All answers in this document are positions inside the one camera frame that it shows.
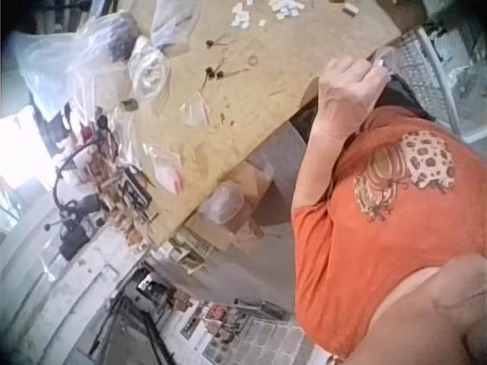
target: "short sleeve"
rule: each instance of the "short sleeve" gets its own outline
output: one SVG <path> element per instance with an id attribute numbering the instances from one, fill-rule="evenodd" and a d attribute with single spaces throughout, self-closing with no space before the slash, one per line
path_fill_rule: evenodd
<path id="1" fill-rule="evenodd" d="M 324 202 L 293 211 L 292 226 L 296 261 L 296 313 L 299 313 L 313 300 L 328 266 L 333 222 L 327 204 Z"/>

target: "wooden workbench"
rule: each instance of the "wooden workbench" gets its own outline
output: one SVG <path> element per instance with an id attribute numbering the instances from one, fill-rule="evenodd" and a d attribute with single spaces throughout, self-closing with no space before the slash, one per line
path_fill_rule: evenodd
<path id="1" fill-rule="evenodd" d="M 317 78 L 329 59 L 345 54 L 368 57 L 400 35 L 374 0 L 351 0 L 360 8 L 357 17 L 343 13 L 341 4 L 328 0 L 300 2 L 306 8 L 299 17 L 278 21 L 267 0 L 254 0 L 253 6 L 244 5 L 250 11 L 250 27 L 244 30 L 230 25 L 237 1 L 205 0 L 189 38 L 189 50 L 179 55 L 167 53 L 171 66 L 168 98 L 164 105 L 162 100 L 142 104 L 136 117 L 141 143 L 165 146 L 183 162 L 182 195 L 162 188 L 150 191 L 161 210 L 154 222 L 156 244 L 164 242 L 229 171 L 316 96 Z M 145 3 L 133 2 L 130 11 L 147 31 L 151 20 L 141 17 L 153 13 Z M 264 27 L 257 25 L 260 19 L 267 20 Z M 207 49 L 206 40 L 226 33 L 224 41 L 230 45 Z M 203 130 L 186 127 L 181 105 L 202 86 L 205 69 L 215 68 L 222 58 L 223 72 L 246 71 L 208 81 L 202 95 L 210 109 L 210 126 Z M 249 64 L 250 58 L 256 65 Z M 142 167 L 155 181 L 149 157 L 143 158 Z"/>

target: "hand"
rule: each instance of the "hand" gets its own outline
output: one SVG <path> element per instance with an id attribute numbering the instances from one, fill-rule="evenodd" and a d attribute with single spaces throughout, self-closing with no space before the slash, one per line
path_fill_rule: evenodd
<path id="1" fill-rule="evenodd" d="M 360 128 L 389 80 L 385 67 L 364 59 L 331 59 L 320 77 L 313 131 L 346 140 Z"/>

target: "graphic print on shirt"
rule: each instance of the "graphic print on shirt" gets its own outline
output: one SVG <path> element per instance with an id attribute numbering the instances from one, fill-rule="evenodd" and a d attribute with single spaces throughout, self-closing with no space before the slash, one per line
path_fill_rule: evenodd
<path id="1" fill-rule="evenodd" d="M 410 132 L 392 145 L 376 149 L 363 173 L 354 180 L 354 193 L 370 222 L 385 221 L 401 189 L 412 183 L 419 189 L 444 194 L 455 182 L 455 169 L 446 142 L 434 132 Z"/>

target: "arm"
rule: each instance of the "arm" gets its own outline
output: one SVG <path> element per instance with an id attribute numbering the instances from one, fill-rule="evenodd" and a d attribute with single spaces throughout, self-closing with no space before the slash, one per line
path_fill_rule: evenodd
<path id="1" fill-rule="evenodd" d="M 294 191 L 293 210 L 321 200 L 345 140 L 360 128 L 388 81 L 385 68 L 372 67 L 364 59 L 347 56 L 326 65 L 320 77 L 318 114 Z"/>

